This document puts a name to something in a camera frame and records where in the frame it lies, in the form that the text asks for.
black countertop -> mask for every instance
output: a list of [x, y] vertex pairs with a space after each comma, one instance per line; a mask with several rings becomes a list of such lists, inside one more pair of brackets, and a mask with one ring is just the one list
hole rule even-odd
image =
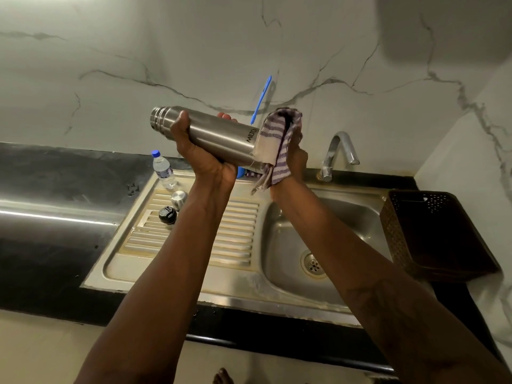
[[[152, 173], [146, 155], [0, 143], [0, 309], [105, 326], [125, 294], [80, 285]], [[412, 177], [392, 175], [341, 172], [334, 180], [416, 188]], [[500, 358], [466, 285], [433, 287]], [[330, 323], [198, 304], [187, 339], [393, 374], [363, 329]]]

hand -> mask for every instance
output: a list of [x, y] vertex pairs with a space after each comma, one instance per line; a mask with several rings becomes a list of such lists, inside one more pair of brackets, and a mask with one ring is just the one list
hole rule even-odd
[[290, 178], [299, 183], [304, 181], [304, 170], [308, 162], [308, 153], [298, 146], [301, 140], [302, 133], [299, 129], [296, 129], [291, 136], [290, 144], [288, 145], [288, 156], [286, 158], [291, 176], [270, 187], [270, 197], [275, 202], [278, 201], [280, 193], [283, 192], [285, 182], [288, 182]]
[[[224, 113], [217, 114], [217, 117], [231, 120], [231, 116]], [[221, 163], [215, 156], [193, 144], [189, 139], [189, 125], [189, 114], [182, 110], [170, 128], [179, 154], [189, 161], [197, 181], [215, 181], [222, 189], [231, 191], [237, 178], [237, 168], [230, 163]]]

drain strainer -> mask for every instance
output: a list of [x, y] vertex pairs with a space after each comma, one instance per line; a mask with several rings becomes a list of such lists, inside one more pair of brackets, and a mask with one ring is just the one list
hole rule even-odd
[[301, 256], [301, 267], [309, 276], [325, 277], [325, 271], [313, 254], [307, 250]]

floor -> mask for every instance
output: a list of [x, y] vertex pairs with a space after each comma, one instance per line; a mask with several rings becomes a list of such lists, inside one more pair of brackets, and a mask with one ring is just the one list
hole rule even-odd
[[[71, 384], [102, 328], [0, 310], [0, 382]], [[185, 342], [176, 384], [211, 383], [225, 367], [236, 384], [368, 384], [362, 371]]]

basket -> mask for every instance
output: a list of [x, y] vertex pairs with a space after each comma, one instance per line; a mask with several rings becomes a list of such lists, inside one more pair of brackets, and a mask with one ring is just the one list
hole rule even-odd
[[393, 262], [416, 279], [467, 282], [500, 270], [450, 193], [391, 190], [381, 223]]

